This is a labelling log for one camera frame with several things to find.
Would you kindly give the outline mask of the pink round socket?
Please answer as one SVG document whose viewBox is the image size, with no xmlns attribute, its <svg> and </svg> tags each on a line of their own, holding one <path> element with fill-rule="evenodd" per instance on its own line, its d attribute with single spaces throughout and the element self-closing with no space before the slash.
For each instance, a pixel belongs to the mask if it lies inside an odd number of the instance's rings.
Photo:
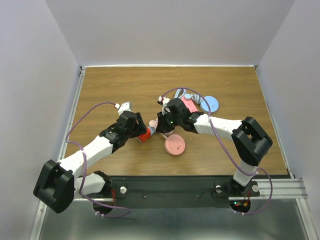
<svg viewBox="0 0 320 240">
<path fill-rule="evenodd" d="M 166 138 L 164 148 L 169 155 L 178 156 L 185 151 L 186 143 L 180 135 L 172 134 Z"/>
</svg>

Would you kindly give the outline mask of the pink triangular power strip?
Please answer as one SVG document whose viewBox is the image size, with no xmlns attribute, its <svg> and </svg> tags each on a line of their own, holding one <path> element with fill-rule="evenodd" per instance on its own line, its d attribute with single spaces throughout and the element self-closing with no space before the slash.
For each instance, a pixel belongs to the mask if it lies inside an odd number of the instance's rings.
<svg viewBox="0 0 320 240">
<path fill-rule="evenodd" d="M 185 106 L 188 108 L 188 110 L 193 113 L 193 112 L 197 112 L 198 109 L 195 105 L 195 103 L 193 102 L 193 100 L 191 98 L 187 98 L 186 96 L 183 96 L 181 98 L 182 102 L 185 104 Z"/>
</svg>

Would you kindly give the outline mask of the blue round socket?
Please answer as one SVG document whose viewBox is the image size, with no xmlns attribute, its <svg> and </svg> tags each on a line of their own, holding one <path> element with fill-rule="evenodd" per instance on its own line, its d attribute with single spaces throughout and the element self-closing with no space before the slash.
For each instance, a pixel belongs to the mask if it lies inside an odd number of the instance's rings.
<svg viewBox="0 0 320 240">
<path fill-rule="evenodd" d="M 204 100 L 201 101 L 200 109 L 205 113 L 209 111 L 214 113 L 219 109 L 219 102 L 215 97 L 207 95 L 204 97 Z"/>
</svg>

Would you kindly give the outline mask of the red cube socket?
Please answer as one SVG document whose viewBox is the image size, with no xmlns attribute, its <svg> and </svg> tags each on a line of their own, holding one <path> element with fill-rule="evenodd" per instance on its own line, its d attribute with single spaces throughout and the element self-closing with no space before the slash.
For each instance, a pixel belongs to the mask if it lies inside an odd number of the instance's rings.
<svg viewBox="0 0 320 240">
<path fill-rule="evenodd" d="M 140 143 L 142 143 L 142 144 L 145 143 L 150 138 L 151 138 L 151 132 L 150 131 L 147 131 L 146 133 L 141 134 L 140 136 L 137 137 L 138 141 Z"/>
</svg>

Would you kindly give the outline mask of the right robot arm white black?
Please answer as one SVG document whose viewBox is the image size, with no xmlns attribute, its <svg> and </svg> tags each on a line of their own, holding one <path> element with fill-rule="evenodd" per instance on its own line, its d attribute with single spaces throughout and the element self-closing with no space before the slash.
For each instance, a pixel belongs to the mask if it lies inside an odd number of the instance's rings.
<svg viewBox="0 0 320 240">
<path fill-rule="evenodd" d="M 258 166 L 273 145 L 270 136 L 253 118 L 230 120 L 210 116 L 200 111 L 191 112 L 179 99 L 160 96 L 157 101 L 162 110 L 157 113 L 157 133 L 170 133 L 176 127 L 195 134 L 214 135 L 223 150 L 236 167 L 230 182 L 231 192 L 242 195 L 248 190 L 248 184 L 257 174 Z M 236 164 L 221 138 L 231 140 L 241 159 Z"/>
</svg>

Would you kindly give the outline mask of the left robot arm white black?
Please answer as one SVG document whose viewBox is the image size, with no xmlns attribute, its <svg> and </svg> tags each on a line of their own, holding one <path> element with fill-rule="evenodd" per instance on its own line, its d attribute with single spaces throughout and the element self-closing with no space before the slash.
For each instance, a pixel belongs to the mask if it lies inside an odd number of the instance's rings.
<svg viewBox="0 0 320 240">
<path fill-rule="evenodd" d="M 87 169 L 123 147 L 129 139 L 146 132 L 141 114 L 125 110 L 85 147 L 57 162 L 48 160 L 40 171 L 33 195 L 57 214 L 66 210 L 73 200 L 88 194 L 108 196 L 111 184 L 106 176 L 100 172 L 87 176 Z"/>
</svg>

